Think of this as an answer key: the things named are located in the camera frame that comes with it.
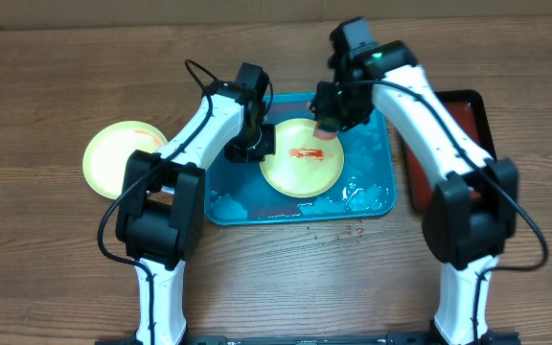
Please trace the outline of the dark blue sponge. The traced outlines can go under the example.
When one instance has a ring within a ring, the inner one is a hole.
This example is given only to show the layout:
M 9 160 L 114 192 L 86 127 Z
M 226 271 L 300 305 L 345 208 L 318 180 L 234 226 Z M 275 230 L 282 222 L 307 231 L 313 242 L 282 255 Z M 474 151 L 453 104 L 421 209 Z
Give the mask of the dark blue sponge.
M 316 122 L 313 130 L 313 136 L 321 140 L 332 140 L 337 136 L 340 129 L 340 120 L 338 109 L 331 103 L 315 103 L 308 102 L 307 109 L 313 114 Z

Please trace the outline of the yellow-green plate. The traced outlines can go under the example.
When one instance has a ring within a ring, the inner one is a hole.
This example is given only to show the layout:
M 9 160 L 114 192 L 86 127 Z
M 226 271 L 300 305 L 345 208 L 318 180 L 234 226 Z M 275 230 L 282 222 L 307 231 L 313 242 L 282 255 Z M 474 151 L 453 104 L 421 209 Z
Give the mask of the yellow-green plate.
M 83 155 L 82 171 L 97 194 L 116 199 L 123 190 L 128 158 L 136 150 L 153 153 L 167 143 L 156 127 L 138 121 L 112 124 L 96 134 Z
M 275 126 L 275 153 L 260 163 L 267 183 L 285 196 L 305 198 L 328 191 L 340 177 L 344 152 L 338 138 L 313 135 L 316 122 L 297 118 Z

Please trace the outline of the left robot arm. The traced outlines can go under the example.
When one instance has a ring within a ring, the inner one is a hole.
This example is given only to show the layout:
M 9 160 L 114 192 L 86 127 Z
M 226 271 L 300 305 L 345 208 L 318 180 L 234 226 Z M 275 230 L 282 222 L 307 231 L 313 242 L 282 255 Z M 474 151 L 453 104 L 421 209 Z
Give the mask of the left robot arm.
M 201 87 L 195 115 L 169 143 L 128 158 L 111 212 L 126 246 L 124 262 L 138 277 L 140 323 L 132 343 L 185 341 L 184 275 L 204 225 L 206 173 L 219 155 L 245 164 L 274 153 L 274 127 L 264 122 L 269 86 L 264 69 L 250 63 L 231 81 L 213 78 Z

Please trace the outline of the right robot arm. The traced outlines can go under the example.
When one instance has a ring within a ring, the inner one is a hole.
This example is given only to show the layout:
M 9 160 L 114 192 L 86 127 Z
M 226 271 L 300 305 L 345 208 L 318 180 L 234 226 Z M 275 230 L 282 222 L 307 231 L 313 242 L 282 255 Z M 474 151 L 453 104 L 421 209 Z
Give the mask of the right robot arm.
M 380 45 L 366 20 L 354 18 L 330 34 L 333 81 L 317 85 L 310 109 L 317 127 L 344 132 L 373 111 L 397 129 L 431 189 L 422 230 L 440 262 L 440 299 L 425 344 L 518 344 L 517 333 L 496 333 L 485 320 L 492 269 L 515 232 L 509 200 L 518 172 L 495 160 L 455 122 L 400 41 Z

